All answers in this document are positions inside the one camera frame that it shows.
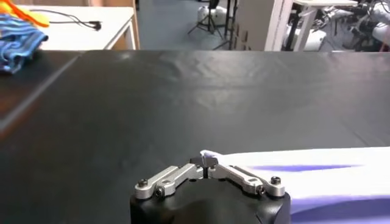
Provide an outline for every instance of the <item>black table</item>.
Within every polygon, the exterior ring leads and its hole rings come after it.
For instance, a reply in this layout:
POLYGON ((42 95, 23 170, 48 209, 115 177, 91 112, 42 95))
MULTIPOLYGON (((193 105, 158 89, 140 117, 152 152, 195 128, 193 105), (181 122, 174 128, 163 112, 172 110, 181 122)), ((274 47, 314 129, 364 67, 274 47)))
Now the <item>black table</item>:
POLYGON ((79 52, 39 51, 16 74, 0 74, 0 139, 79 55, 79 52))
POLYGON ((390 144, 388 54, 88 52, 0 150, 1 223, 128 223, 140 178, 220 153, 390 144))

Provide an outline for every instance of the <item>floor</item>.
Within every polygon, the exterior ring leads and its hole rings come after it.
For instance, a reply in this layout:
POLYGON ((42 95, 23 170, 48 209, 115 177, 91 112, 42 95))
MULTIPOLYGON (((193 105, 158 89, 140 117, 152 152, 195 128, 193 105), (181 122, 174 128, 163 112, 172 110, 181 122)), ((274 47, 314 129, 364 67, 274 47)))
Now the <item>floor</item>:
MULTIPOLYGON (((226 0, 219 5, 226 7, 226 0)), ((208 5, 195 0, 140 0, 138 27, 143 50, 212 50, 223 42, 214 35, 196 29, 197 10, 208 5)))

